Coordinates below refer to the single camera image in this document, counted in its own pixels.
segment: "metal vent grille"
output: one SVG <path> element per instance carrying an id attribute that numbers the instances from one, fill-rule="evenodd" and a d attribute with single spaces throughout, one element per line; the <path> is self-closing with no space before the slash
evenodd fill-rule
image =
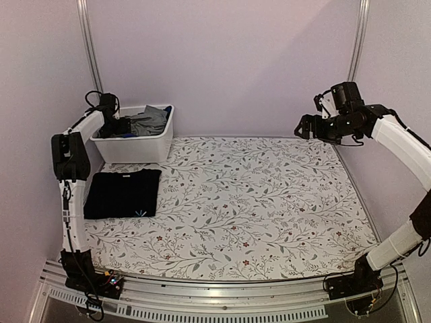
<path id="1" fill-rule="evenodd" d="M 86 298 L 78 291 L 64 290 L 51 287 L 49 295 L 52 298 L 85 307 Z M 282 323 L 282 322 L 308 322 L 321 318 L 327 318 L 324 306 L 315 306 L 300 310 L 249 314 L 191 314 L 179 312 L 167 312 L 162 310 L 149 310 L 139 306 L 128 306 L 118 303 L 117 306 L 105 307 L 107 314 L 134 318 L 145 322 L 154 323 Z"/>
<path id="2" fill-rule="evenodd" d="M 64 291 L 62 289 L 53 287 L 50 288 L 49 295 L 52 298 L 58 299 L 59 301 L 65 301 L 66 303 L 71 303 L 78 306 L 85 305 L 86 303 L 86 298 L 77 293 Z"/>
<path id="3" fill-rule="evenodd" d="M 278 322 L 308 322 L 327 318 L 324 306 L 316 306 L 303 310 L 278 312 L 271 314 L 169 314 L 163 311 L 145 310 L 135 306 L 119 305 L 117 315 L 145 320 L 146 322 L 171 323 L 278 323 Z"/>

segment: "purple wall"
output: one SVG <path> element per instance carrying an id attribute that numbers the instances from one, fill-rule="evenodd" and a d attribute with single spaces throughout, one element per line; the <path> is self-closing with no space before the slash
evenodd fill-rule
<path id="1" fill-rule="evenodd" d="M 358 85 L 367 104 L 395 109 L 431 143 L 431 2 L 371 1 Z M 407 221 L 425 191 L 389 151 L 373 141 L 340 149 L 382 238 Z M 405 262 L 423 322 L 431 322 L 431 252 Z"/>
<path id="2" fill-rule="evenodd" d="M 89 1 L 106 91 L 173 103 L 176 135 L 292 136 L 347 76 L 359 1 Z"/>
<path id="3" fill-rule="evenodd" d="M 16 323 L 61 248 L 51 136 L 81 116 L 92 89 L 76 1 L 2 0 L 0 71 L 0 322 Z"/>

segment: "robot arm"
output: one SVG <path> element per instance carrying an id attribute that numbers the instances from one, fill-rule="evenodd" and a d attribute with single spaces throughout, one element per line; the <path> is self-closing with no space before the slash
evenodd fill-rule
<path id="1" fill-rule="evenodd" d="M 295 135 L 310 139 L 312 132 L 314 138 L 334 145 L 341 145 L 342 138 L 347 135 L 363 145 L 358 139 L 367 136 L 398 157 L 427 191 L 404 225 L 357 259 L 354 274 L 326 280 L 329 297 L 337 299 L 382 287 L 380 270 L 400 257 L 404 258 L 431 237 L 431 148 L 401 122 L 395 111 L 380 104 L 365 105 L 354 82 L 334 85 L 330 92 L 335 109 L 323 95 L 316 96 L 314 102 L 322 116 L 304 115 Z"/>
<path id="2" fill-rule="evenodd" d="M 113 271 L 96 273 L 92 263 L 84 227 L 84 190 L 91 170 L 85 144 L 98 130 L 108 137 L 127 126 L 126 119 L 116 118 L 119 114 L 117 102 L 116 96 L 101 94 L 98 106 L 92 106 L 71 128 L 51 139 L 54 173 L 62 199 L 61 264 L 67 273 L 66 286 L 86 293 L 88 305 L 101 310 L 98 296 L 118 299 L 123 280 Z"/>

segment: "laundry basket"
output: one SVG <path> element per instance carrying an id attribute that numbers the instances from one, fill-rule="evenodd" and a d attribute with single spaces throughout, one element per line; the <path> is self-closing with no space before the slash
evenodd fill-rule
<path id="1" fill-rule="evenodd" d="M 168 158 L 174 136 L 172 117 L 174 116 L 175 107 L 173 105 L 153 106 L 161 110 L 168 106 L 171 106 L 172 110 L 161 135 L 131 138 L 97 138 L 97 133 L 95 133 L 90 140 L 96 144 L 100 155 L 109 164 L 145 164 L 165 161 Z M 120 115 L 133 116 L 144 111 L 145 106 L 121 108 Z"/>

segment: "floral tablecloth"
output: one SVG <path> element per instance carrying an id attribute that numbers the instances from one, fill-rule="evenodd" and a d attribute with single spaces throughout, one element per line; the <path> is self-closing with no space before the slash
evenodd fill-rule
<path id="1" fill-rule="evenodd" d="M 153 218 L 86 221 L 96 266 L 209 280 L 324 275 L 376 243 L 332 146 L 268 138 L 174 138 Z"/>

